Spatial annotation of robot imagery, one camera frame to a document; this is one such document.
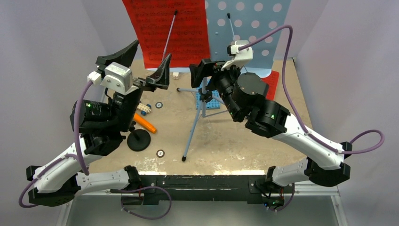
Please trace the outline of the red sheet music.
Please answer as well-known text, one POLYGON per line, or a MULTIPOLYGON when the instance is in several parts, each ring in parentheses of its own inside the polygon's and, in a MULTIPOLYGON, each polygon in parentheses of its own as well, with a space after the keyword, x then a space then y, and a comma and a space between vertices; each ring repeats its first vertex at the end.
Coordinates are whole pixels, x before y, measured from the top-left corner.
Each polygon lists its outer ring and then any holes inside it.
POLYGON ((204 0, 125 0, 140 42, 145 68, 156 68, 167 54, 171 67, 210 58, 204 0))
POLYGON ((261 80, 269 85, 266 98, 274 100, 279 81, 279 72, 272 70, 269 76, 262 78, 261 80))

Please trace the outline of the orange toy microphone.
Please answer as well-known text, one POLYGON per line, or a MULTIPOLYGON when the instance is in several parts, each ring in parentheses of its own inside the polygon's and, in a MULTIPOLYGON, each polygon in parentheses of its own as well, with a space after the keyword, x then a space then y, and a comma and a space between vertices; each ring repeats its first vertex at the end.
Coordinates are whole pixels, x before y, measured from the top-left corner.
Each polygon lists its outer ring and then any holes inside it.
POLYGON ((157 129, 149 123, 146 119, 144 119, 140 114, 135 113, 133 117, 133 121, 138 123, 140 126, 148 130, 149 132, 155 134, 157 133, 157 129))

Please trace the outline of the black microphone stand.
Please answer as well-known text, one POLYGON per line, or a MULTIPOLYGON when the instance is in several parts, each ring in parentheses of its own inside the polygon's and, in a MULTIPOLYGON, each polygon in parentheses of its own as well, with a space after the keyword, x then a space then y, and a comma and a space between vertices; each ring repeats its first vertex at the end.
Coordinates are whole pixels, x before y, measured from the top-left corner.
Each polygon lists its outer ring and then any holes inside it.
POLYGON ((151 135, 144 129, 136 129, 134 126, 129 128, 130 134, 127 137, 128 147, 135 152, 145 150, 151 143, 151 135))

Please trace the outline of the light blue music stand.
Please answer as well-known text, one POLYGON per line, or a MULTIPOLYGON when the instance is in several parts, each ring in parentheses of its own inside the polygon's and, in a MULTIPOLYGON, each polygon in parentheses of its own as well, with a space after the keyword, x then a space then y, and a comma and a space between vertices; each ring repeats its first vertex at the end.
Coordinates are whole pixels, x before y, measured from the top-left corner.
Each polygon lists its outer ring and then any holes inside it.
MULTIPOLYGON (((212 61, 226 61, 226 47, 233 41, 253 42, 283 25, 290 7, 289 0, 207 0, 207 31, 212 61)), ((272 77, 271 66, 280 34, 276 33, 252 47, 253 60, 242 72, 249 70, 261 78, 272 77)))

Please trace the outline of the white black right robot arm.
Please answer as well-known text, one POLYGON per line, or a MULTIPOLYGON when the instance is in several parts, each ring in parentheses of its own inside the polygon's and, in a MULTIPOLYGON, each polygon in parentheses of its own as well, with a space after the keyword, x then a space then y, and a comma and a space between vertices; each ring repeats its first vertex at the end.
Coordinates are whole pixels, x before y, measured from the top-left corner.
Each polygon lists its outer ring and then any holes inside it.
POLYGON ((275 192, 288 184, 311 181, 333 187, 349 180, 351 168, 344 162, 347 142, 330 141, 307 127, 279 103, 267 99, 269 85, 255 73, 242 73, 236 66, 223 70, 223 61, 203 59, 189 66, 191 85, 197 87, 209 78, 206 90, 218 91, 234 122, 261 137, 272 138, 300 151, 305 158, 286 166, 272 166, 264 179, 264 187, 275 192))

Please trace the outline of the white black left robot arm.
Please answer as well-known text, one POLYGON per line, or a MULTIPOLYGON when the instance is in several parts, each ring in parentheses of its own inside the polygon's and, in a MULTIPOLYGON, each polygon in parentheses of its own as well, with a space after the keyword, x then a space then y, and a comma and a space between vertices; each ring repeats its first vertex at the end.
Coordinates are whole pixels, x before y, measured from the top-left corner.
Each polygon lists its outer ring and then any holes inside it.
POLYGON ((113 151, 129 132, 137 143, 145 140, 144 131, 135 129, 134 115, 144 91, 167 89, 172 54, 167 54, 157 70, 146 78, 135 78, 130 66, 139 41, 96 59, 97 68, 88 75, 84 90, 101 85, 113 90, 108 103, 86 100, 80 96, 70 116, 74 142, 55 159, 43 166, 26 169, 28 208, 60 206, 75 197, 101 190, 137 192, 142 189, 138 171, 133 166, 108 173, 90 173, 90 164, 113 151))

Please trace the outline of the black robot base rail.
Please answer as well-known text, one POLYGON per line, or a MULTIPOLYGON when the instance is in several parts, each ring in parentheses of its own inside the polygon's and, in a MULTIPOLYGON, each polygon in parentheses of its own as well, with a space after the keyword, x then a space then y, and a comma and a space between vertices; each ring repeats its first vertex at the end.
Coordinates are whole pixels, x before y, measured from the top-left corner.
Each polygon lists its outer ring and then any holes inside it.
POLYGON ((283 207, 292 199, 295 186, 274 186, 265 175, 141 175, 132 185, 112 189, 115 194, 137 194, 123 198, 125 205, 157 205, 160 201, 246 202, 283 207))

